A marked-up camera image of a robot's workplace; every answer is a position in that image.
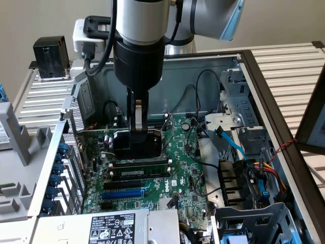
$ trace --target white wall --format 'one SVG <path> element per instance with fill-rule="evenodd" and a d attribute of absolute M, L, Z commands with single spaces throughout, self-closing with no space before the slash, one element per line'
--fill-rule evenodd
<path fill-rule="evenodd" d="M 108 15 L 109 0 L 0 0 L 0 83 L 13 101 L 34 60 L 33 44 L 43 36 L 65 35 L 75 57 L 75 20 Z M 325 41 L 325 0 L 246 0 L 235 39 L 196 37 L 198 50 Z"/>

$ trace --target green circuit board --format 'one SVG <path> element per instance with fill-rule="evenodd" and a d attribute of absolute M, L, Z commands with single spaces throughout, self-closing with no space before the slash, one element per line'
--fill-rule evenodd
<path fill-rule="evenodd" d="M 97 172 L 92 174 L 92 165 L 89 165 L 86 172 L 86 196 L 83 205 L 83 213 L 103 212 L 101 210 L 102 202 L 112 202 L 113 209 L 111 211 L 131 210 L 147 208 L 150 210 L 167 209 L 168 199 L 175 194 L 179 195 L 179 219 L 188 223 L 192 228 L 207 229 L 209 224 L 209 210 L 207 199 L 205 197 L 197 196 L 190 188 L 189 178 L 192 177 L 195 182 L 203 173 L 201 165 L 197 164 L 187 154 L 185 146 L 187 144 L 188 132 L 182 130 L 182 124 L 186 122 L 190 124 L 190 119 L 185 117 L 174 117 L 174 137 L 167 146 L 166 155 L 172 158 L 170 165 L 170 177 L 143 179 L 142 185 L 148 189 L 144 197 L 139 198 L 122 198 L 112 200 L 102 200 L 102 193 L 105 192 L 103 184 L 111 182 L 109 177 L 109 157 L 101 164 L 97 164 Z M 98 146 L 99 135 L 112 135 L 114 130 L 95 130 L 84 131 L 81 135 L 87 142 L 87 155 L 91 159 L 98 157 L 100 152 Z M 164 132 L 165 138 L 169 138 L 172 134 L 171 130 Z M 190 136 L 189 147 L 192 154 L 196 149 L 196 136 L 193 132 Z M 205 186 L 201 183 L 198 184 L 198 191 L 205 193 Z M 203 217 L 202 210 L 207 212 L 206 217 Z"/>

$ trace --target silver metal panel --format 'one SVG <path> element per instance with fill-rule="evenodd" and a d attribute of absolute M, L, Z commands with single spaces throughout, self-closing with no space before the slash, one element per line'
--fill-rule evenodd
<path fill-rule="evenodd" d="M 39 126 L 54 128 L 64 98 L 71 94 L 74 83 L 70 77 L 42 80 L 37 69 L 29 70 L 24 90 L 19 91 L 14 102 L 19 124 L 25 125 L 30 135 Z"/>
<path fill-rule="evenodd" d="M 305 113 L 325 52 L 312 44 L 264 47 L 252 51 L 293 136 Z M 325 156 L 302 152 L 325 197 Z"/>

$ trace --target capacitor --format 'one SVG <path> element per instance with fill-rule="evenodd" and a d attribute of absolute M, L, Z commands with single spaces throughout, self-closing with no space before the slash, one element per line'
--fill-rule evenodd
<path fill-rule="evenodd" d="M 188 123 L 183 123 L 182 124 L 182 129 L 183 129 L 183 131 L 184 132 L 188 132 L 189 131 L 189 129 L 190 129 L 190 126 L 189 126 L 189 124 Z"/>
<path fill-rule="evenodd" d="M 106 143 L 106 144 L 108 144 L 108 142 L 109 142 L 109 136 L 108 135 L 105 135 L 105 137 L 104 137 L 104 142 Z"/>
<path fill-rule="evenodd" d="M 204 219 L 207 215 L 207 211 L 205 209 L 202 209 L 202 218 Z"/>
<path fill-rule="evenodd" d="M 109 146 L 109 149 L 113 149 L 113 138 L 112 137 L 110 137 L 108 139 L 108 146 Z"/>

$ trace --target black box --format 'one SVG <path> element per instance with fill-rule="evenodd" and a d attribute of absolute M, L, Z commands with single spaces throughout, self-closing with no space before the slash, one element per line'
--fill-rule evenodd
<path fill-rule="evenodd" d="M 64 36 L 41 37 L 33 49 L 42 79 L 66 76 L 69 57 Z"/>

